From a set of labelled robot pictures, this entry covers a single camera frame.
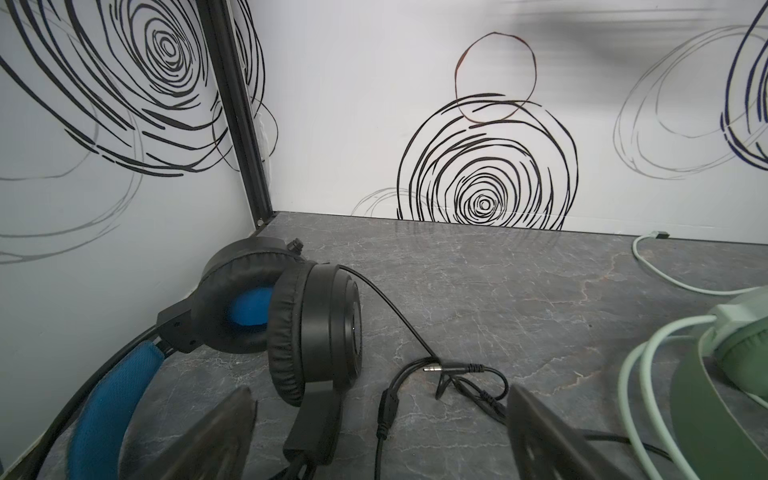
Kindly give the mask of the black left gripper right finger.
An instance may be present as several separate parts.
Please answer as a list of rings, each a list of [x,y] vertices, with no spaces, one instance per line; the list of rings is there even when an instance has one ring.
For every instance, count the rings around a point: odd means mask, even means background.
[[[513,384],[506,425],[522,479],[625,479],[627,475],[588,444],[525,388]]]

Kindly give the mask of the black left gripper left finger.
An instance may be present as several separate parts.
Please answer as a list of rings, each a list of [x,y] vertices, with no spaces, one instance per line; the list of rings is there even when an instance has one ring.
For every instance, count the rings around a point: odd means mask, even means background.
[[[240,479],[254,433],[257,401],[238,387],[133,477]]]

